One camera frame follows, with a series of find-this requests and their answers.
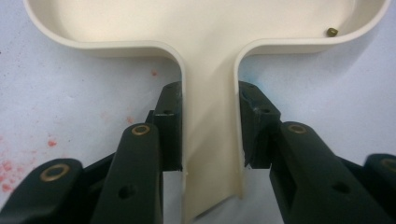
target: curved plastic edge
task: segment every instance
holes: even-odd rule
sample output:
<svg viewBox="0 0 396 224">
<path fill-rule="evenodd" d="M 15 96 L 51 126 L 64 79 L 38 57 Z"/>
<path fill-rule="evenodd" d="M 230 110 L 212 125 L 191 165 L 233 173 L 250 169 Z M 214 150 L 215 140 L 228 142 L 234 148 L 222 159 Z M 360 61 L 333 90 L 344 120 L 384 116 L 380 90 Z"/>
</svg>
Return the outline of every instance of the curved plastic edge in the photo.
<svg viewBox="0 0 396 224">
<path fill-rule="evenodd" d="M 178 52 L 160 41 L 111 41 L 78 42 L 56 35 L 43 25 L 32 10 L 30 0 L 23 0 L 27 14 L 33 24 L 53 41 L 72 49 L 79 49 L 96 57 L 165 57 L 174 60 L 180 66 L 182 76 L 185 74 L 184 63 Z"/>
<path fill-rule="evenodd" d="M 239 95 L 238 70 L 244 58 L 256 54 L 292 54 L 292 53 L 316 53 L 331 47 L 356 39 L 372 30 L 384 17 L 391 0 L 385 0 L 376 15 L 360 29 L 347 35 L 332 38 L 301 38 L 301 39 L 259 39 L 242 48 L 233 64 L 234 91 Z M 235 98 L 235 106 L 239 127 L 238 137 L 242 139 L 241 120 L 239 111 L 239 99 Z"/>
</svg>

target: white table surface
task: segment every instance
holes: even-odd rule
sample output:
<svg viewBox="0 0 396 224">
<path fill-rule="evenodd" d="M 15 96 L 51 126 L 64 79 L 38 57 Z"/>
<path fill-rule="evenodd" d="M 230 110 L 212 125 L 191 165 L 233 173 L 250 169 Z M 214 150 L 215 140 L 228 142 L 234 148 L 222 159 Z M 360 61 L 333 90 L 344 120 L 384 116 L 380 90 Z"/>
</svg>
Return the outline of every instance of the white table surface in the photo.
<svg viewBox="0 0 396 224">
<path fill-rule="evenodd" d="M 358 164 L 396 154 L 396 7 L 367 35 L 325 52 L 245 59 L 240 79 L 258 85 L 282 120 L 316 130 L 335 154 Z M 162 86 L 180 80 L 163 58 L 101 59 L 54 43 L 22 1 L 0 2 L 0 206 L 43 162 L 84 166 L 114 152 L 142 122 Z M 266 170 L 247 169 L 246 198 L 222 203 L 196 223 L 283 223 Z M 178 223 L 181 174 L 164 176 L 164 223 Z"/>
</svg>

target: cream plastic tray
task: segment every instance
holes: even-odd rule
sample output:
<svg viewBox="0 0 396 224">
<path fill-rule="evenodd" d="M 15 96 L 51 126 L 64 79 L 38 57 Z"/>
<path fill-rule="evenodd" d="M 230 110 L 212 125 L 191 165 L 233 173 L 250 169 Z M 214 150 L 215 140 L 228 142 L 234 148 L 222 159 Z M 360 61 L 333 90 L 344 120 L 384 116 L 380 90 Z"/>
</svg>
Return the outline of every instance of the cream plastic tray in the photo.
<svg viewBox="0 0 396 224">
<path fill-rule="evenodd" d="M 103 57 L 163 56 L 183 81 L 183 219 L 243 194 L 238 66 L 309 53 L 372 29 L 390 0 L 25 0 L 54 41 Z M 327 37 L 328 28 L 339 31 Z"/>
</svg>

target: red stain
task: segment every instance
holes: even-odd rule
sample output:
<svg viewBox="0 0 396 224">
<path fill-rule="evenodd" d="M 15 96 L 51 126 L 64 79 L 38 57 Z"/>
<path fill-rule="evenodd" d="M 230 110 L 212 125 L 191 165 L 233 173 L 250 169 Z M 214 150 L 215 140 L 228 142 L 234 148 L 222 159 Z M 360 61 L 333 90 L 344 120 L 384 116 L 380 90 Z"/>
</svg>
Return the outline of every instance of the red stain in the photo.
<svg viewBox="0 0 396 224">
<path fill-rule="evenodd" d="M 33 165 L 33 164 L 35 164 L 35 161 L 36 161 L 37 159 L 35 158 L 35 157 L 33 157 L 32 159 L 30 159 L 29 160 L 29 163 L 31 164 L 31 165 Z"/>
<path fill-rule="evenodd" d="M 152 70 L 151 70 L 151 75 L 154 76 L 154 77 L 156 77 L 156 76 L 158 75 L 157 70 L 152 69 Z"/>
<path fill-rule="evenodd" d="M 49 140 L 49 141 L 48 141 L 49 147 L 55 147 L 56 144 L 58 144 L 58 143 L 57 143 L 55 140 Z"/>
<path fill-rule="evenodd" d="M 132 118 L 131 116 L 128 116 L 126 118 L 126 120 L 128 121 L 128 123 L 133 124 L 134 123 L 134 118 Z"/>
<path fill-rule="evenodd" d="M 18 168 L 17 168 L 17 171 L 18 171 L 19 173 L 23 173 L 23 172 L 24 172 L 24 169 L 23 169 L 23 167 L 18 167 Z"/>
<path fill-rule="evenodd" d="M 111 116 L 105 111 L 100 114 L 100 118 L 105 122 L 108 123 L 111 119 Z"/>
<path fill-rule="evenodd" d="M 11 161 L 3 161 L 3 168 L 4 168 L 4 170 L 7 172 L 7 171 L 10 171 L 10 170 L 12 170 L 12 164 L 11 164 Z"/>
<path fill-rule="evenodd" d="M 4 193 L 12 191 L 12 187 L 8 184 L 3 184 L 2 189 Z"/>
</svg>

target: metal pin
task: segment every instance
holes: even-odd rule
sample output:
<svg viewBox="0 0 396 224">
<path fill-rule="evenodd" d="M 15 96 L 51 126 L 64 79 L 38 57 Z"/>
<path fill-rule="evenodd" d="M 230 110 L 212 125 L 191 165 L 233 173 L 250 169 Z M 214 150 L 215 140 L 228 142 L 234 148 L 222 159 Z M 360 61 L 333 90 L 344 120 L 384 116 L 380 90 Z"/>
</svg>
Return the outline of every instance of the metal pin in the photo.
<svg viewBox="0 0 396 224">
<path fill-rule="evenodd" d="M 66 164 L 59 163 L 47 168 L 40 175 L 40 179 L 44 182 L 50 182 L 61 178 L 66 175 L 70 170 L 70 167 Z"/>
<path fill-rule="evenodd" d="M 149 126 L 147 125 L 139 125 L 132 129 L 132 133 L 134 135 L 143 135 L 149 132 Z"/>
<path fill-rule="evenodd" d="M 387 167 L 392 172 L 396 173 L 396 160 L 394 159 L 383 159 L 381 164 Z"/>
<path fill-rule="evenodd" d="M 329 28 L 328 30 L 327 30 L 327 36 L 328 37 L 335 37 L 335 36 L 337 36 L 338 35 L 338 30 L 336 30 L 336 29 L 334 29 L 334 28 Z"/>
<path fill-rule="evenodd" d="M 306 133 L 306 128 L 298 124 L 291 124 L 288 129 L 292 133 Z"/>
</svg>

